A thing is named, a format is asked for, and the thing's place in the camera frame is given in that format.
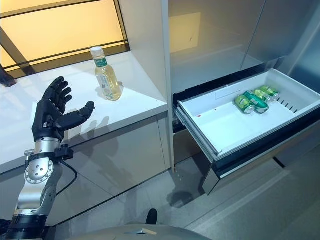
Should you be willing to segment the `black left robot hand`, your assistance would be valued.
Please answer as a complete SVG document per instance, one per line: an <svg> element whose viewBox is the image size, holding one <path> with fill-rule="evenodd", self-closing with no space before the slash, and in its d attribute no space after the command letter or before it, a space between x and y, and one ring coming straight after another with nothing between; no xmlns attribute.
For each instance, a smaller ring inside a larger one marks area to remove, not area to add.
<svg viewBox="0 0 320 240"><path fill-rule="evenodd" d="M66 105L72 99L71 92L63 76L56 78L46 89L37 103L31 128L35 142L43 138L54 138L61 142L65 131L82 125L91 117L95 109L93 101L88 101L79 110L65 113Z"/></svg>

